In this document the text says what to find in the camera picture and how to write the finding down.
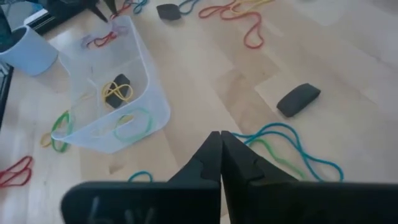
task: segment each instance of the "rubber band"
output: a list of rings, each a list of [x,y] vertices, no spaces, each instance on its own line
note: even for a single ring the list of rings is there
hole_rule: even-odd
[[[132,0],[126,0],[123,3],[123,6],[120,10],[118,10],[117,14],[112,14],[109,18],[110,19],[114,19],[116,18],[118,15],[122,14],[125,10],[129,9],[131,6],[135,5],[134,8],[132,9],[132,13],[134,14],[140,14],[142,9],[144,8],[144,6],[148,4],[148,0],[142,0],[139,2],[134,2]]]
[[[42,138],[40,139],[40,145],[42,147],[49,147],[51,145],[51,133],[43,134]]]
[[[181,8],[182,8],[184,5],[186,5],[186,4],[188,4],[188,3],[191,3],[191,2],[192,2],[191,7],[189,8],[189,10],[188,10],[187,12],[181,11]],[[199,2],[199,0],[186,0],[186,1],[184,1],[184,2],[181,2],[181,3],[178,5],[178,9],[180,10],[180,14],[183,15],[183,16],[189,15],[189,14],[193,11],[193,8],[195,7],[195,4],[198,3],[198,2]]]
[[[65,120],[65,121],[67,122],[67,125],[68,125],[67,134],[70,134],[70,133],[72,132],[73,126],[72,126],[72,123],[70,122],[69,111],[65,111],[65,112],[55,121],[54,125],[52,126],[51,132],[53,132],[53,131],[55,131],[56,129],[58,129],[58,128],[61,126],[63,120]],[[53,148],[55,151],[60,152],[60,153],[65,152],[65,151],[67,150],[67,147],[69,146],[68,143],[63,142],[62,145],[61,145],[61,147],[58,148],[58,147],[55,145],[55,140],[54,140],[53,138],[51,138],[51,145],[52,145],[52,148]]]
[[[285,133],[282,133],[280,131],[266,131],[266,129],[269,129],[271,127],[287,128],[290,132],[293,133],[293,135],[295,137],[295,141],[292,138],[290,138],[288,135],[286,135]],[[279,136],[282,136],[286,140],[288,140],[288,142],[291,143],[291,145],[293,145],[293,147],[298,151],[298,153],[300,153],[300,155],[301,155],[301,157],[302,157],[302,159],[304,161],[304,164],[307,166],[307,168],[309,169],[311,174],[314,176],[314,178],[316,178],[318,181],[323,182],[324,180],[321,177],[318,176],[318,174],[314,171],[314,169],[312,169],[312,166],[311,166],[311,164],[309,163],[308,160],[332,166],[339,173],[339,176],[340,176],[339,181],[341,182],[341,181],[344,180],[344,172],[337,164],[335,164],[334,162],[325,161],[323,159],[318,159],[318,158],[315,158],[315,157],[307,154],[304,151],[304,148],[301,145],[300,138],[299,138],[299,135],[297,134],[296,130],[294,128],[292,128],[291,126],[289,126],[288,124],[270,123],[270,124],[267,124],[264,127],[262,127],[256,134],[238,134],[238,133],[233,133],[233,135],[235,135],[236,137],[246,138],[246,140],[244,141],[245,144],[249,144],[250,142],[252,142],[256,138],[261,137],[261,136],[266,135],[266,134],[277,134]]]
[[[130,94],[128,94],[128,96],[123,96],[123,94],[120,92],[120,89],[123,87],[129,88]],[[128,103],[128,101],[131,100],[132,97],[134,96],[134,91],[131,88],[131,86],[128,84],[118,85],[115,82],[108,82],[108,83],[105,83],[105,85],[104,85],[104,87],[102,87],[102,91],[101,91],[102,100],[105,105],[108,105],[106,102],[106,98],[110,95],[116,95],[120,100],[122,100],[125,103]]]
[[[274,160],[283,165],[288,167],[290,170],[292,170],[293,172],[295,172],[296,174],[298,174],[302,180],[306,179],[306,176],[304,174],[304,172],[302,170],[300,170],[299,168],[297,168],[296,166],[294,166],[292,163],[290,163],[289,161],[279,157],[276,155],[276,153],[274,152],[273,148],[271,147],[271,145],[264,139],[261,138],[256,138],[253,141],[251,141],[249,143],[249,147],[251,147],[254,143],[259,142],[261,143],[269,152],[269,154],[272,156],[272,158],[274,158]]]
[[[103,47],[112,40],[118,38],[120,35],[126,35],[128,29],[125,26],[118,26],[114,21],[112,22],[112,30],[104,37],[92,38],[90,35],[82,39],[82,44],[86,44],[86,48],[90,48],[90,44],[94,43],[96,47]]]
[[[224,6],[210,6],[210,7],[206,7],[204,9],[202,9],[198,15],[199,18],[201,19],[206,19],[208,17],[210,17],[211,15],[213,15],[216,12],[220,13],[220,18],[222,20],[225,21],[232,21],[235,19],[240,19],[240,18],[244,18],[247,16],[254,16],[257,18],[257,22],[246,32],[246,34],[243,37],[243,43],[244,45],[249,48],[249,49],[259,49],[264,45],[264,38],[261,35],[261,22],[262,22],[262,17],[258,12],[245,12],[244,14],[238,15],[238,16],[233,16],[233,17],[226,17],[224,16],[224,13],[226,11],[230,11],[232,9],[235,9],[236,7],[239,7],[240,3],[236,4],[236,0],[232,1],[229,4],[226,4]],[[260,43],[257,45],[251,45],[248,43],[248,37],[249,35],[256,30],[256,34],[258,36],[258,38],[260,39]]]
[[[26,164],[22,166],[21,169],[17,169],[19,166],[21,166],[23,163]],[[0,189],[6,188],[6,187],[17,187],[17,186],[23,186],[32,177],[32,169],[29,167],[33,163],[33,157],[32,156],[25,156],[22,159],[20,159],[18,162],[16,162],[14,165],[10,166],[10,168],[0,171]],[[22,174],[26,174],[25,179],[21,183],[18,184],[8,184],[12,180],[14,180],[17,177],[20,177]]]
[[[137,178],[139,176],[142,176],[142,175],[147,175],[149,177],[149,182],[153,182],[154,181],[154,178],[153,178],[152,174],[150,174],[150,172],[142,170],[142,171],[139,171],[139,172],[136,172],[135,174],[133,174],[129,178],[128,182],[132,182],[135,178]]]
[[[273,1],[275,1],[275,0],[238,0],[231,6],[230,11],[233,14],[241,15],[241,14],[245,14],[245,13],[251,11],[252,9],[255,9],[263,4],[267,4],[267,3],[270,3]],[[237,4],[242,5],[242,4],[246,4],[246,3],[253,3],[253,5],[249,9],[246,9],[245,11],[242,11],[242,12],[238,12],[235,10],[235,5],[237,5]]]
[[[140,112],[143,112],[144,114],[148,115],[148,122],[147,122],[147,127],[146,127],[145,131],[143,131],[139,134],[135,134],[133,136],[129,136],[129,137],[119,136],[117,129],[119,128],[120,125],[124,124],[124,123],[121,123],[121,121],[124,119],[125,116],[131,115],[131,114],[125,114],[118,119],[118,121],[116,122],[116,125],[114,127],[114,131],[113,131],[114,137],[116,139],[118,139],[119,141],[122,141],[122,142],[138,141],[138,140],[142,139],[143,137],[147,136],[148,133],[152,130],[152,125],[153,125],[154,121],[153,121],[153,117],[150,115],[149,111],[145,110],[144,108],[136,108],[136,109],[132,110],[130,113],[133,113],[135,111],[140,111]]]

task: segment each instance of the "green rubber band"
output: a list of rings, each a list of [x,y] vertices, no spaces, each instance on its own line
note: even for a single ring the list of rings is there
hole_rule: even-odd
[[[72,131],[73,126],[72,126],[72,124],[70,123],[69,111],[65,111],[65,112],[55,121],[54,125],[52,126],[51,132],[53,132],[53,131],[55,131],[56,129],[58,129],[58,126],[59,126],[60,124],[62,124],[62,122],[63,122],[64,119],[65,119],[65,120],[67,121],[67,123],[68,123],[67,134],[70,134],[71,131]],[[62,144],[61,148],[57,148],[56,145],[55,145],[55,140],[54,140],[53,138],[51,138],[51,146],[52,146],[52,148],[53,148],[55,151],[57,151],[57,152],[61,152],[61,153],[65,152],[65,150],[67,149],[68,145],[69,145],[68,143],[64,142],[64,143]]]
[[[139,134],[130,136],[130,137],[121,137],[121,136],[119,136],[119,134],[118,134],[118,132],[116,131],[116,129],[119,127],[119,125],[121,125],[121,124],[120,124],[120,121],[121,121],[124,117],[131,115],[131,113],[133,113],[134,111],[141,111],[141,112],[144,112],[146,115],[148,115],[148,123],[147,123],[146,130],[143,131],[143,132],[141,132],[141,133],[139,133]],[[122,142],[134,142],[134,141],[138,141],[138,140],[142,139],[143,137],[145,137],[145,136],[152,130],[153,122],[154,122],[154,119],[153,119],[153,117],[150,115],[149,111],[145,110],[144,108],[136,108],[136,109],[132,110],[129,114],[125,114],[125,115],[121,116],[121,117],[118,119],[118,121],[116,122],[116,125],[115,125],[115,127],[114,127],[113,135],[114,135],[114,137],[115,137],[116,139],[118,139],[119,141],[122,141]]]
[[[255,142],[259,142],[261,143],[269,152],[269,154],[272,156],[272,158],[275,159],[276,162],[278,162],[279,164],[285,165],[286,167],[288,167],[290,170],[294,171],[295,173],[297,173],[299,176],[301,176],[301,178],[303,180],[307,179],[307,177],[305,176],[304,172],[301,171],[299,168],[295,167],[293,164],[291,164],[289,161],[279,157],[276,155],[276,153],[274,152],[273,148],[271,147],[271,145],[264,139],[261,138],[256,138],[253,141],[251,141],[249,143],[249,147],[251,147],[253,145],[253,143]]]

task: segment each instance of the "wooden surface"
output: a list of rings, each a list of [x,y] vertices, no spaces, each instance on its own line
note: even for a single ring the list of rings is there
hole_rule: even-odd
[[[60,199],[79,182],[126,180],[142,169],[155,180],[167,180],[210,131],[253,133],[274,121],[296,128],[306,151],[339,164],[346,181],[398,181],[394,0],[276,0],[260,8],[266,39],[261,50],[243,45],[252,19],[197,17],[199,9],[214,2],[219,1],[200,2],[193,14],[173,23],[158,18],[160,0],[132,16],[155,60],[172,114],[163,130],[113,155],[41,148],[41,135],[70,106],[68,76],[59,62],[36,78],[16,70],[0,133],[0,169],[26,154],[35,164],[28,185],[0,190],[0,223],[61,223]],[[100,22],[84,12],[45,37],[61,49]],[[306,82],[322,90],[320,97],[296,117],[283,118],[277,102]],[[281,156],[305,169],[285,141],[267,139]],[[254,150],[274,162],[262,146]],[[338,178],[329,167],[316,169],[330,181]]]

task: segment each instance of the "cup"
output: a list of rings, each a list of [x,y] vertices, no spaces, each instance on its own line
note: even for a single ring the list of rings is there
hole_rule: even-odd
[[[46,71],[57,59],[58,50],[29,26],[12,31],[12,44],[0,49],[0,60],[30,76]]]

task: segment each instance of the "clear plastic container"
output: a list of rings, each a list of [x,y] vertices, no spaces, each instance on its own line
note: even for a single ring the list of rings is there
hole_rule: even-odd
[[[90,39],[111,30],[118,33],[116,39],[103,47],[86,47]],[[129,16],[119,16],[71,43],[61,50],[60,61],[70,76],[72,107],[69,124],[52,133],[55,140],[114,153],[163,128],[170,119],[154,61]],[[101,92],[119,74],[130,80],[133,97],[114,109]]]

